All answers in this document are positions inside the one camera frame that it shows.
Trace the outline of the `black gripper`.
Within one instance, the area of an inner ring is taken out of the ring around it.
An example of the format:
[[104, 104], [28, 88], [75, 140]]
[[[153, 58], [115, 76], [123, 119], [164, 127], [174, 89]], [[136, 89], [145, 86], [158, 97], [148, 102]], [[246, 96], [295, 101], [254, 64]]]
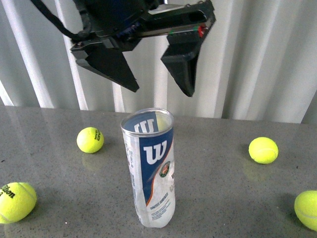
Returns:
[[210, 0], [182, 5], [162, 0], [85, 0], [83, 4], [92, 28], [86, 39], [71, 47], [79, 66], [136, 92], [139, 85], [122, 52], [133, 50], [142, 38], [168, 35], [161, 61], [180, 90], [193, 96], [201, 45], [215, 23]]

